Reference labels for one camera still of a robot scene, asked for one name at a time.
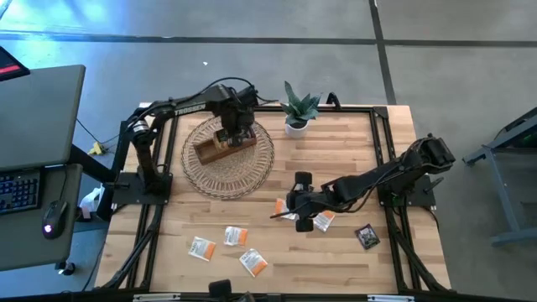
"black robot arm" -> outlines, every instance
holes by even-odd
[[[148,107],[136,109],[128,119],[127,135],[136,149],[139,163],[137,173],[144,193],[163,192],[162,175],[152,160],[151,146],[166,121],[185,114],[210,111],[215,117],[222,118],[222,128],[227,133],[229,145],[237,147],[242,144],[241,134],[253,124],[253,110],[257,105],[257,92],[253,85],[239,92],[232,87],[215,85],[194,96],[156,101]],[[154,117],[151,126],[145,121],[147,116]]]
[[[313,230],[312,218],[323,211],[353,213],[359,211],[371,192],[378,186],[389,190],[394,196],[404,195],[414,188],[414,183],[424,174],[439,174],[453,165],[455,158],[442,138],[431,134],[410,145],[396,159],[382,164],[361,175],[343,176],[321,186],[321,192],[313,192],[312,176],[308,172],[297,172],[295,186],[287,194],[289,212],[271,216],[275,218],[289,213],[299,216],[297,232]],[[364,197],[360,206],[352,208]]]

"gray floor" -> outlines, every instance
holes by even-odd
[[[377,5],[385,39],[537,40],[535,1]],[[79,118],[101,139],[115,135],[139,102],[184,96],[221,76],[246,77],[270,98],[284,96],[287,80],[303,93],[335,91],[345,103],[387,103],[376,45],[61,42],[37,34],[374,39],[367,0],[13,0],[0,31],[14,34],[0,44],[30,68],[86,65]],[[386,52],[396,101],[410,105],[418,135],[443,137],[458,159],[537,104],[535,47],[389,46]],[[77,128],[75,143],[86,149],[92,141]],[[443,176],[435,194],[453,289],[537,300],[537,242],[489,244],[507,224],[488,167],[469,169],[459,160]],[[83,269],[75,276],[39,282],[40,273],[54,274],[46,267],[0,273],[0,296],[80,290],[99,240],[99,232],[76,234],[72,257]]]

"wicker mat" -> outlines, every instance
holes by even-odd
[[[192,131],[183,145],[181,163],[190,183],[200,193],[229,200],[256,190],[269,176],[274,163],[274,145],[267,130],[254,122],[258,142],[223,159],[201,165],[194,145],[212,138],[222,128],[220,118],[213,117]]]

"succulent plant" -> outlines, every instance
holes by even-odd
[[[293,128],[302,128],[308,120],[315,119],[319,112],[317,106],[319,106],[319,100],[321,95],[310,96],[308,94],[302,101],[295,95],[291,84],[285,82],[285,92],[289,98],[289,104],[280,104],[287,113],[285,123],[291,125]]]

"wooden table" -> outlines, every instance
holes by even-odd
[[[407,106],[388,106],[397,155],[415,141]],[[256,112],[256,120],[270,134],[275,147],[273,170],[261,188],[240,200],[222,201],[198,194],[186,180],[180,153],[187,135],[210,113],[180,118],[171,172],[175,175],[170,203],[164,208],[154,264],[151,291],[206,292],[216,280],[230,279],[233,292],[374,294],[395,293],[394,268],[388,230],[376,192],[355,214],[337,214],[326,233],[295,232],[292,221],[269,219],[276,198],[285,198],[295,171],[310,171],[314,186],[347,174],[361,174],[376,166],[371,126],[367,114],[321,113],[310,123],[307,136],[294,140],[284,132],[282,112]],[[125,170],[138,165],[129,150]],[[96,278],[96,286],[108,281],[133,248],[140,206],[126,206],[112,218]],[[441,241],[430,213],[409,208],[414,248],[438,281],[450,287]],[[370,223],[380,244],[365,251],[354,231]],[[246,247],[224,246],[227,226],[248,229]],[[189,256],[194,236],[216,242],[212,260]],[[249,275],[239,257],[255,248],[268,261],[257,278]],[[410,286],[408,261],[402,256],[405,280]],[[143,276],[145,254],[138,268]]]

